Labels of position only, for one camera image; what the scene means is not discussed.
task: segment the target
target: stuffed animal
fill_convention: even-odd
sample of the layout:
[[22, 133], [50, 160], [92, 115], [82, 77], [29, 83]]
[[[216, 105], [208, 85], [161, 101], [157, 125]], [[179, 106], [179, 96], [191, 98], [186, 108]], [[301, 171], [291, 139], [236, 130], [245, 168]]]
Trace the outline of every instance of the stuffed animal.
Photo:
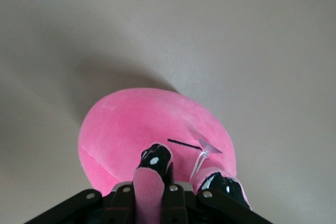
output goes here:
[[249, 208], [228, 133], [203, 106], [175, 92], [134, 88], [102, 98], [84, 119], [78, 152], [103, 196], [133, 181], [138, 224], [160, 222], [172, 162], [174, 180], [190, 183], [195, 194], [216, 188]]

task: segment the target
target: beige floor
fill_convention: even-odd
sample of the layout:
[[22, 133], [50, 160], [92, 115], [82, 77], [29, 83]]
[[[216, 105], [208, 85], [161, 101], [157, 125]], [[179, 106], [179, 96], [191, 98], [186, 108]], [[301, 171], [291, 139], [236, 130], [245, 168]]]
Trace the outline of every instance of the beige floor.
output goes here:
[[335, 223], [336, 0], [0, 0], [0, 223], [90, 187], [81, 121], [129, 87], [208, 107], [258, 214]]

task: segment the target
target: plush foot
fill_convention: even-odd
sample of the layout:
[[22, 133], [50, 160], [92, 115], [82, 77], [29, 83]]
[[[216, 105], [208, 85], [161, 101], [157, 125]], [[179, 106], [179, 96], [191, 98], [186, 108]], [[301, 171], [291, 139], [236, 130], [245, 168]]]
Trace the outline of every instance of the plush foot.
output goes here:
[[139, 167], [155, 170], [163, 179], [172, 159], [171, 152], [161, 144], [153, 144], [141, 153]]
[[209, 188], [217, 189], [243, 206], [250, 208], [248, 203], [244, 200], [240, 184], [233, 178], [223, 177], [220, 172], [212, 173], [204, 180], [198, 191]]

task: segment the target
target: metal screw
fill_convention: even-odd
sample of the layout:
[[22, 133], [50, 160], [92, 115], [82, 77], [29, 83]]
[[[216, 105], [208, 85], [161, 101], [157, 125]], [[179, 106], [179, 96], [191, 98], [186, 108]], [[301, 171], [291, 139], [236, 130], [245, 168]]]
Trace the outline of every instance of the metal screw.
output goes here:
[[86, 196], [87, 199], [92, 199], [95, 196], [94, 193], [90, 193]]
[[212, 197], [212, 193], [210, 191], [204, 191], [203, 192], [203, 196], [204, 196], [204, 198], [211, 198]]
[[129, 187], [125, 187], [122, 191], [123, 191], [124, 193], [128, 193], [130, 190], [131, 190], [131, 189], [130, 189]]
[[175, 186], [175, 185], [171, 185], [171, 186], [169, 187], [169, 190], [170, 190], [170, 191], [177, 191], [177, 190], [178, 190], [178, 187]]

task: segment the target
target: pink plush leg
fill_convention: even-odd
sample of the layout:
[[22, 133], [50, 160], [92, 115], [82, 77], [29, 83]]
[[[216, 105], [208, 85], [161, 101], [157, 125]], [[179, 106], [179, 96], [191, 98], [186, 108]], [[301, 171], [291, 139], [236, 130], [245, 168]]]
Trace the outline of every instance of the pink plush leg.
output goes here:
[[134, 172], [136, 224], [159, 224], [164, 183], [160, 175], [146, 167]]
[[200, 189], [200, 187], [202, 186], [203, 182], [207, 178], [209, 178], [211, 176], [211, 174], [218, 173], [218, 172], [220, 172], [223, 177], [232, 178], [236, 182], [239, 183], [240, 188], [242, 190], [241, 192], [243, 193], [244, 200], [250, 207], [250, 204], [247, 200], [247, 197], [245, 195], [245, 192], [244, 192], [244, 189], [243, 189], [243, 186], [241, 185], [241, 183], [235, 177], [233, 177], [231, 174], [225, 172], [224, 170], [220, 170], [217, 167], [203, 168], [203, 169], [200, 169], [197, 173], [194, 174], [194, 176], [190, 180], [190, 184], [192, 184], [193, 189], [194, 189], [194, 194], [197, 194], [197, 192]]

